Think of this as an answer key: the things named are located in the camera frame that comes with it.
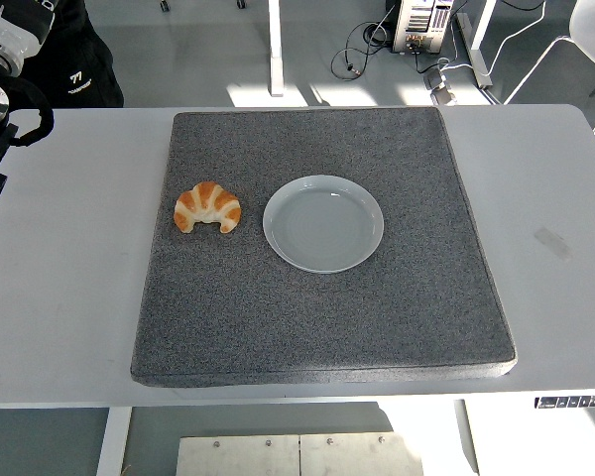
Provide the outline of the white and black hand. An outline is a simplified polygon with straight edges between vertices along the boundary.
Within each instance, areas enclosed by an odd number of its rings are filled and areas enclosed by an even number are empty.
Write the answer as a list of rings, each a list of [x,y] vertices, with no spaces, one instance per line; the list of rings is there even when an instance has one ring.
[[[0,53],[10,60],[36,55],[55,20],[58,1],[0,1]]]

